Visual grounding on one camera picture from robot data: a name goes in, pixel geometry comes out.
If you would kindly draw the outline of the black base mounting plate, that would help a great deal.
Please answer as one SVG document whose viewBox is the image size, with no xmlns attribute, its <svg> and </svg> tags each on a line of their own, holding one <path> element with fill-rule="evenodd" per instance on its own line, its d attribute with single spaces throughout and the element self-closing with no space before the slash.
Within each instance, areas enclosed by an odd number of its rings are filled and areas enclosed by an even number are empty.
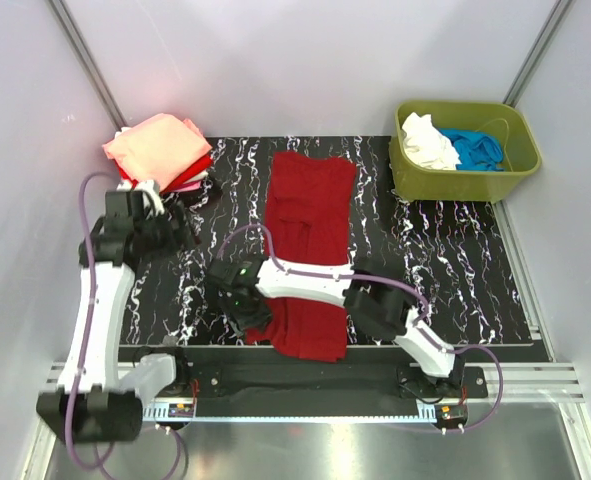
<svg viewBox="0 0 591 480">
<path fill-rule="evenodd" d="M 419 366 L 401 348 L 351 346 L 338 363 L 298 360 L 271 347 L 174 347 L 199 385 L 198 418 L 415 416 L 430 393 Z"/>
</svg>

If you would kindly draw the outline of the right aluminium frame post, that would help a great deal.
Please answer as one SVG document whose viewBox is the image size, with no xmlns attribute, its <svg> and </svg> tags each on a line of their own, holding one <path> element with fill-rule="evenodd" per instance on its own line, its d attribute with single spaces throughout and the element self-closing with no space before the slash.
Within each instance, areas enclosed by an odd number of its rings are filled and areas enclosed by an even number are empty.
<svg viewBox="0 0 591 480">
<path fill-rule="evenodd" d="M 503 103 L 515 108 L 544 59 L 555 36 L 575 4 L 574 0 L 556 0 L 533 44 L 513 79 Z"/>
</svg>

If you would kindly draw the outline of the left aluminium frame post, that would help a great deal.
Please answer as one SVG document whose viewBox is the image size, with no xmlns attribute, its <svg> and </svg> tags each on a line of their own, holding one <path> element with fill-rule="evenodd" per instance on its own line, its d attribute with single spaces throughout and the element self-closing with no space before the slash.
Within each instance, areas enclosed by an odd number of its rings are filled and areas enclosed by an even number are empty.
<svg viewBox="0 0 591 480">
<path fill-rule="evenodd" d="M 111 123 L 116 129 L 126 127 L 126 118 L 118 106 L 67 2 L 63 0 L 46 0 L 45 3 L 69 43 L 74 56 L 78 60 Z"/>
</svg>

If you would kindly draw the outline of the aluminium frame post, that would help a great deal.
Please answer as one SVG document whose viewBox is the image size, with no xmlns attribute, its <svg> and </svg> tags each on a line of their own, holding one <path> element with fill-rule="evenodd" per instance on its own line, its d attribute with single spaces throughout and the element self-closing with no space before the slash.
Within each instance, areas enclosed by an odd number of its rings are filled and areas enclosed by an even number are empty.
<svg viewBox="0 0 591 480">
<path fill-rule="evenodd" d="M 533 44 L 513 79 L 503 103 L 515 108 L 544 59 L 555 36 L 575 4 L 574 0 L 556 0 Z"/>
<path fill-rule="evenodd" d="M 116 129 L 126 127 L 126 118 L 118 106 L 67 2 L 63 0 L 46 0 L 45 3 L 69 43 L 74 56 L 78 60 L 111 123 Z"/>
</svg>

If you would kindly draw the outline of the crumpled blue t-shirt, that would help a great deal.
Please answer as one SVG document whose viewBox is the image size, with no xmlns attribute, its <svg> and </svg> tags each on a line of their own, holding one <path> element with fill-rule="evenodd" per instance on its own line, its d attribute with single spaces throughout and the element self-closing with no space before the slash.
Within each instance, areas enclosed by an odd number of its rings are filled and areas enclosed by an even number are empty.
<svg viewBox="0 0 591 480">
<path fill-rule="evenodd" d="M 459 156 L 458 171 L 500 172 L 504 153 L 498 140 L 480 131 L 439 129 Z"/>
</svg>

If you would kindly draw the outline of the folded red t-shirt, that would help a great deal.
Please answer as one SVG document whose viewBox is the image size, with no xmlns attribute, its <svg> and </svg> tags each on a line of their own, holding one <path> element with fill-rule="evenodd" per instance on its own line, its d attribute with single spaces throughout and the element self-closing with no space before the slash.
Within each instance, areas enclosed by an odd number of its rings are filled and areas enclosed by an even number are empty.
<svg viewBox="0 0 591 480">
<path fill-rule="evenodd" d="M 208 176 L 207 169 L 212 164 L 213 160 L 211 156 L 209 154 L 204 155 L 172 180 L 164 189 L 160 189 L 160 192 L 167 194 L 196 190 L 201 185 L 201 182 Z"/>
</svg>

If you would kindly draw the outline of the dark red t-shirt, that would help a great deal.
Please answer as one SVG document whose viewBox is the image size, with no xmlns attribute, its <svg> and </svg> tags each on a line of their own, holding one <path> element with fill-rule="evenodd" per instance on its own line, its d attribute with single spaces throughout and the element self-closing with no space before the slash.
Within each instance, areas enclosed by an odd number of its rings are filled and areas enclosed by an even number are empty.
<svg viewBox="0 0 591 480">
<path fill-rule="evenodd" d="M 305 264 L 346 264 L 355 177 L 355 164 L 344 158 L 276 153 L 264 214 L 275 255 Z M 268 341 L 279 353 L 304 360 L 336 362 L 345 357 L 344 309 L 288 298 L 270 299 L 268 305 L 272 321 L 249 330 L 248 344 Z"/>
</svg>

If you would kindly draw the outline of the olive green plastic bin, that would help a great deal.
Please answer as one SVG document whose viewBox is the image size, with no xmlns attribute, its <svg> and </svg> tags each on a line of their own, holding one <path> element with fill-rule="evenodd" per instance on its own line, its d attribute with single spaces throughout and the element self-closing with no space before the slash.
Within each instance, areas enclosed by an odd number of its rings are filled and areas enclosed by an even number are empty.
<svg viewBox="0 0 591 480">
<path fill-rule="evenodd" d="M 403 121 L 408 115 L 429 114 L 438 128 L 488 134 L 499 141 L 501 171 L 457 171 L 423 168 L 403 151 Z M 516 109 L 492 102 L 410 100 L 395 114 L 396 133 L 389 144 L 395 191 L 408 200 L 475 201 L 496 203 L 506 198 L 541 166 L 541 155 L 531 130 Z"/>
</svg>

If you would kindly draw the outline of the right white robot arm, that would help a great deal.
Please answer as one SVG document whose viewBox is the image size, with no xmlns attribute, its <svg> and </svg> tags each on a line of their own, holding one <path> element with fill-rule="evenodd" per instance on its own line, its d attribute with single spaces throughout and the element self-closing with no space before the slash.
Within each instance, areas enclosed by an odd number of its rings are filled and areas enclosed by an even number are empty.
<svg viewBox="0 0 591 480">
<path fill-rule="evenodd" d="M 362 333 L 395 343 L 418 363 L 421 374 L 417 380 L 398 375 L 406 394 L 422 399 L 460 396 L 465 361 L 423 320 L 415 306 L 420 295 L 384 273 L 379 264 L 366 258 L 323 266 L 252 255 L 239 261 L 214 259 L 206 283 L 218 293 L 220 308 L 240 337 L 269 325 L 273 319 L 270 299 L 341 307 Z"/>
</svg>

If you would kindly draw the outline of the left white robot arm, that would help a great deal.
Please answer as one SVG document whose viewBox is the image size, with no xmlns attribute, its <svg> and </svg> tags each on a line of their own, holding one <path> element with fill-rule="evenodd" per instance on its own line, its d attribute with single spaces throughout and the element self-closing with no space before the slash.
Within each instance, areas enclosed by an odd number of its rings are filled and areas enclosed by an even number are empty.
<svg viewBox="0 0 591 480">
<path fill-rule="evenodd" d="M 147 348 L 118 372 L 124 312 L 139 266 L 192 244 L 185 214 L 167 210 L 152 181 L 122 182 L 105 194 L 105 213 L 84 220 L 79 246 L 81 299 L 68 358 L 36 412 L 68 446 L 135 440 L 156 396 L 183 394 L 191 372 L 177 347 Z"/>
</svg>

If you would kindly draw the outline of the crumpled white t-shirt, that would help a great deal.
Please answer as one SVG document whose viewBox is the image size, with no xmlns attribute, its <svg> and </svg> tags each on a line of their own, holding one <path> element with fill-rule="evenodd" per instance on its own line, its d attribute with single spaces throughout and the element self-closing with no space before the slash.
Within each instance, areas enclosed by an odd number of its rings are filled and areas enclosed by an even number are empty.
<svg viewBox="0 0 591 480">
<path fill-rule="evenodd" d="M 402 150 L 415 165 L 430 170 L 456 170 L 460 157 L 451 141 L 432 123 L 432 115 L 412 112 L 402 124 Z"/>
</svg>

